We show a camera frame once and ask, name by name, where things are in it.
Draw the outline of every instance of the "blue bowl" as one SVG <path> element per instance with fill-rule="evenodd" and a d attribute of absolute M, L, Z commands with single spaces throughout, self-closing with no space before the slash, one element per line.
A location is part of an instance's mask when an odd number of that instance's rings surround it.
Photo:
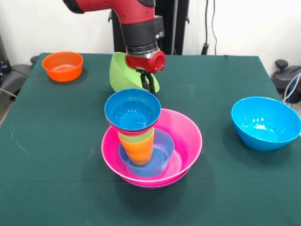
<path fill-rule="evenodd" d="M 298 114 L 284 103 L 266 97 L 248 97 L 232 108 L 232 119 L 240 138 L 257 151 L 281 148 L 301 133 Z"/>
<path fill-rule="evenodd" d="M 151 160 L 145 165 L 131 162 L 124 147 L 119 145 L 119 155 L 129 171 L 140 177 L 154 177 L 166 170 L 170 157 L 174 152 L 174 142 L 164 131 L 155 129 L 154 149 Z"/>
<path fill-rule="evenodd" d="M 114 93 L 104 106 L 109 123 L 124 131 L 145 130 L 158 120 L 161 114 L 159 100 L 143 89 L 124 89 Z"/>

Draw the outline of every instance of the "plastic cup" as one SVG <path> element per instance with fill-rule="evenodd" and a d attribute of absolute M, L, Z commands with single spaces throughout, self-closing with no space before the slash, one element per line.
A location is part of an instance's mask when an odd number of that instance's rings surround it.
<path fill-rule="evenodd" d="M 151 160 L 154 147 L 155 131 L 144 141 L 139 143 L 129 143 L 120 138 L 129 159 L 136 165 L 147 164 Z"/>
<path fill-rule="evenodd" d="M 147 140 L 152 135 L 154 130 L 155 130 L 155 128 L 151 128 L 150 130 L 148 130 L 145 133 L 138 135 L 138 136 L 128 136 L 128 135 L 124 135 L 118 131 L 118 136 L 120 139 L 122 139 L 128 143 L 140 143 L 144 140 Z"/>
<path fill-rule="evenodd" d="M 139 177 L 154 177 L 164 172 L 174 152 L 174 142 L 169 134 L 155 129 L 154 148 L 151 160 L 144 165 L 133 164 L 127 156 L 125 149 L 119 145 L 119 155 L 128 170 Z"/>

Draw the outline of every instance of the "table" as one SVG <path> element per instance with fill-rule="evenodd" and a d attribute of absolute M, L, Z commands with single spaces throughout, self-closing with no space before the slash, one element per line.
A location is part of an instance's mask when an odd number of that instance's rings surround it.
<path fill-rule="evenodd" d="M 204 145 L 183 179 L 149 191 L 115 175 L 100 153 L 111 55 L 83 54 L 82 76 L 64 84 L 47 77 L 45 56 L 0 128 L 1 225 L 301 225 L 301 139 L 260 153 L 231 122 L 239 99 L 278 98 L 258 57 L 167 57 L 158 98 L 195 121 Z"/>

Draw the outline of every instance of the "black stand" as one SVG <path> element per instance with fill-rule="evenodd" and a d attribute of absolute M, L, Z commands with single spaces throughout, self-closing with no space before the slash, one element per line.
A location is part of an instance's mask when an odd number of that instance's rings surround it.
<path fill-rule="evenodd" d="M 173 43 L 173 25 L 174 25 L 174 6 L 175 0 L 156 0 L 156 15 L 163 16 L 165 38 L 158 41 L 159 48 L 167 55 L 182 55 L 184 34 L 186 21 L 188 19 L 189 0 L 178 0 L 178 9 L 176 10 L 176 30 L 174 48 Z M 113 21 L 113 35 L 114 35 L 114 50 L 115 52 L 126 52 L 126 48 L 122 38 L 122 32 L 118 17 L 112 11 L 111 18 Z"/>
<path fill-rule="evenodd" d="M 8 56 L 6 55 L 4 45 L 0 35 L 0 72 L 3 74 L 8 74 L 11 71 L 11 66 L 9 64 Z"/>

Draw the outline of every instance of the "bowl rim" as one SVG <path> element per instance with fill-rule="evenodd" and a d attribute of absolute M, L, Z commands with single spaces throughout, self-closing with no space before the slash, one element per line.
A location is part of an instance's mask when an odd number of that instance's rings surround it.
<path fill-rule="evenodd" d="M 145 128 L 142 128 L 142 129 L 127 129 L 127 128 L 119 127 L 119 126 L 117 126 L 116 124 L 114 124 L 114 123 L 109 119 L 109 117 L 108 117 L 107 114 L 106 114 L 106 107 L 107 107 L 107 104 L 108 104 L 109 100 L 110 100 L 113 96 L 117 95 L 118 93 L 126 92 L 126 91 L 129 91 L 129 90 L 139 90 L 139 91 L 144 92 L 146 95 L 151 95 L 151 96 L 153 96 L 153 97 L 155 98 L 156 102 L 157 102 L 158 105 L 159 105 L 159 108 L 160 108 L 159 114 L 157 115 L 157 117 L 155 118 L 155 120 L 153 120 L 153 122 L 150 123 L 150 124 L 149 124 L 147 127 L 145 127 Z M 126 132 L 140 132 L 140 131 L 147 130 L 148 128 L 152 127 L 152 126 L 158 121 L 158 119 L 159 119 L 159 117 L 160 117 L 160 115 L 161 115 L 161 111 L 162 111 L 162 106 L 161 106 L 161 103 L 160 103 L 159 99 L 158 99 L 155 95 L 153 95 L 152 93 L 150 93 L 150 92 L 148 92 L 148 91 L 146 91 L 146 90 L 144 90 L 144 89 L 139 89 L 139 88 L 122 89 L 122 90 L 120 90 L 120 91 L 118 91 L 118 92 L 115 92 L 115 93 L 113 93 L 113 94 L 107 99 L 107 101 L 105 102 L 105 105 L 104 105 L 104 115 L 105 115 L 105 118 L 109 121 L 109 124 L 111 124 L 113 127 L 118 128 L 118 129 L 121 130 L 121 131 L 126 131 Z"/>
<path fill-rule="evenodd" d="M 123 175 L 122 173 L 119 173 L 117 170 L 115 170 L 110 164 L 109 162 L 107 161 L 107 159 L 105 158 L 104 154 L 103 154 L 103 145 L 104 145 L 104 137 L 107 135 L 107 133 L 109 132 L 109 129 L 111 128 L 111 126 L 106 130 L 104 136 L 103 136 L 103 140 L 102 140 L 102 145 L 101 145 L 101 152 L 102 152 L 102 157 L 103 157 L 103 160 L 105 161 L 105 163 L 107 164 L 107 166 L 114 172 L 116 173 L 117 175 L 123 177 L 123 178 L 126 178 L 128 180 L 131 180 L 131 181 L 137 181 L 137 182 L 141 182 L 141 183 L 154 183 L 154 182 L 160 182 L 162 180 L 169 180 L 169 179 L 172 179 L 180 174 L 182 174 L 184 171 L 186 171 L 187 169 L 189 169 L 190 167 L 192 167 L 192 165 L 198 160 L 200 154 L 201 154 L 201 151 L 202 151 L 202 147 L 203 147 L 203 137 L 202 137 L 202 134 L 201 134 L 201 131 L 199 130 L 198 126 L 196 125 L 196 123 L 190 119 L 189 117 L 187 117 L 186 115 L 180 113 L 180 112 L 177 112 L 177 111 L 174 111 L 174 110 L 170 110 L 170 109 L 165 109 L 163 108 L 164 111 L 167 111 L 167 112 L 172 112 L 172 113 L 176 113 L 176 114 L 180 114 L 181 116 L 187 118 L 189 121 L 191 121 L 191 123 L 193 124 L 193 126 L 197 129 L 197 132 L 198 132 L 198 135 L 200 137 L 200 147 L 199 147 L 199 150 L 198 150 L 198 153 L 196 154 L 195 158 L 193 159 L 193 161 L 184 169 L 182 169 L 180 172 L 170 176 L 170 177 L 167 177 L 167 178 L 162 178 L 162 179 L 156 179 L 156 180 L 141 180 L 141 179 L 134 179 L 134 178 L 130 178 L 126 175 Z"/>
<path fill-rule="evenodd" d="M 172 185 L 173 183 L 179 181 L 180 179 L 182 179 L 187 173 L 188 171 L 190 170 L 190 168 L 188 170 L 186 170 L 185 172 L 183 172 L 181 175 L 178 176 L 178 178 L 176 180 L 173 180 L 169 183 L 166 183 L 166 184 L 162 184 L 162 185 L 138 185 L 138 184 L 135 184 L 135 181 L 131 181 L 131 180 L 128 180 L 128 179 L 125 179 L 123 177 L 121 177 L 122 179 L 124 179 L 126 182 L 134 185 L 134 186 L 137 186 L 137 187 L 140 187 L 140 188 L 145 188 L 145 189 L 156 189 L 156 188 L 164 188 L 164 187 L 167 187 L 167 186 L 170 186 Z"/>
<path fill-rule="evenodd" d="M 115 53 L 112 54 L 112 59 L 111 59 L 111 61 L 116 65 L 116 67 L 118 68 L 118 70 L 121 71 L 120 66 L 119 66 L 119 65 L 117 64 L 117 62 L 116 62 L 116 57 L 119 56 L 119 55 L 121 55 L 122 57 L 126 57 L 126 54 L 123 53 L 123 52 L 115 52 Z"/>
<path fill-rule="evenodd" d="M 245 132 L 244 130 L 242 130 L 241 127 L 238 125 L 238 123 L 236 122 L 236 120 L 235 120 L 234 117 L 233 117 L 233 111 L 234 111 L 234 108 L 235 108 L 240 102 L 243 102 L 243 101 L 245 101 L 245 100 L 247 100 L 247 99 L 266 99 L 266 100 L 274 101 L 274 102 L 279 103 L 279 104 L 283 104 L 283 105 L 284 105 L 286 108 L 288 108 L 290 111 L 293 111 L 293 113 L 294 113 L 294 114 L 297 116 L 297 118 L 299 119 L 299 121 L 300 121 L 300 131 L 299 131 L 299 134 L 296 135 L 296 136 L 294 136 L 294 138 L 288 139 L 288 140 L 286 140 L 286 141 L 273 142 L 273 141 L 268 141 L 268 140 L 265 140 L 265 139 L 253 137 L 253 136 L 251 136 L 250 134 L 248 134 L 247 132 Z M 301 118 L 300 118 L 300 116 L 297 114 L 297 112 L 296 112 L 294 109 L 292 109 L 292 108 L 290 108 L 289 106 L 287 106 L 286 104 L 284 104 L 283 102 L 281 102 L 281 101 L 279 101 L 279 100 L 276 100 L 276 99 L 272 99 L 272 98 L 270 98 L 270 97 L 254 96 L 254 97 L 245 97 L 245 98 L 243 98 L 243 99 L 241 99 L 241 100 L 238 100 L 238 101 L 233 105 L 233 107 L 232 107 L 232 110 L 231 110 L 231 117 L 232 117 L 232 120 L 233 120 L 234 124 L 236 125 L 236 127 L 238 127 L 238 129 L 239 129 L 240 131 L 242 131 L 243 133 L 247 134 L 248 136 L 251 136 L 251 137 L 254 138 L 254 139 L 257 139 L 257 140 L 260 140 L 260 141 L 264 141 L 264 142 L 268 142 L 268 143 L 283 144 L 283 143 L 291 142 L 291 141 L 295 140 L 295 139 L 296 139 L 298 136 L 300 136 L 300 134 L 301 134 Z"/>
<path fill-rule="evenodd" d="M 109 125 L 111 125 L 112 127 L 114 127 L 114 129 L 116 129 L 117 131 L 119 131 L 119 132 L 121 132 L 121 133 L 127 133 L 127 134 L 129 134 L 128 136 L 138 136 L 138 135 L 141 135 L 141 134 L 143 134 L 144 132 L 146 132 L 146 131 L 152 129 L 152 128 L 155 126 L 155 124 L 157 123 L 157 121 L 158 121 L 158 120 L 155 121 L 151 126 L 149 126 L 149 127 L 147 127 L 147 128 L 144 128 L 144 129 L 142 129 L 142 130 L 137 130 L 137 131 L 127 131 L 127 130 L 122 130 L 122 129 L 120 129 L 120 128 L 114 126 L 114 125 L 112 125 L 111 122 L 109 121 L 109 119 L 108 119 L 107 117 L 105 117 L 105 118 L 106 118 L 106 120 L 108 121 Z"/>
<path fill-rule="evenodd" d="M 45 61 L 49 60 L 50 57 L 53 57 L 53 56 L 55 56 L 55 55 L 59 55 L 59 54 L 62 54 L 62 53 L 71 53 L 71 54 L 73 54 L 74 56 L 80 57 L 80 64 L 79 64 L 79 65 L 76 65 L 76 66 L 75 66 L 74 68 L 72 68 L 72 69 L 67 69 L 67 70 L 64 70 L 64 71 L 53 71 L 53 70 L 51 70 L 51 69 L 49 69 L 49 68 L 47 68 L 47 67 L 45 66 Z M 42 61 L 42 66 L 43 66 L 43 68 L 44 68 L 45 70 L 47 70 L 47 71 L 49 71 L 49 72 L 54 72 L 54 73 L 57 73 L 57 74 L 59 74 L 59 73 L 60 73 L 60 74 L 64 74 L 64 73 L 67 73 L 67 72 L 72 72 L 72 71 L 78 69 L 79 67 L 82 67 L 83 62 L 84 62 L 83 56 L 82 56 L 81 54 L 77 53 L 77 52 L 72 52 L 72 51 L 60 51 L 60 52 L 55 52 L 55 53 L 51 53 L 51 54 L 47 55 L 47 56 L 43 59 L 43 61 Z"/>
<path fill-rule="evenodd" d="M 156 132 L 156 130 L 159 130 L 160 133 L 164 133 L 165 135 L 167 135 L 169 141 L 172 142 L 172 146 L 171 146 L 171 147 L 172 147 L 172 151 L 171 151 L 169 157 L 168 157 L 164 162 L 162 162 L 162 163 L 160 164 L 160 166 L 161 166 L 161 165 L 164 165 L 165 163 L 169 162 L 171 156 L 173 155 L 173 153 L 174 153 L 174 141 L 173 141 L 173 139 L 171 138 L 171 136 L 170 136 L 168 133 L 166 133 L 165 131 L 163 131 L 163 130 L 157 128 L 157 129 L 154 130 L 154 133 Z M 124 162 L 124 164 L 125 164 L 127 167 L 129 166 L 129 167 L 133 167 L 133 168 L 135 168 L 135 169 L 140 169 L 140 170 L 143 170 L 143 171 L 144 171 L 144 170 L 153 170 L 153 169 L 156 169 L 157 167 L 159 167 L 159 166 L 152 166 L 152 167 L 148 167 L 148 168 L 140 168 L 140 167 L 139 167 L 140 165 L 138 165 L 138 166 L 132 166 L 132 165 L 127 164 L 127 163 L 124 161 L 124 159 L 121 157 L 121 155 L 120 155 L 120 145 L 122 145 L 122 144 L 119 144 L 119 147 L 118 147 L 118 154 L 119 154 L 119 157 L 121 158 L 121 160 Z"/>

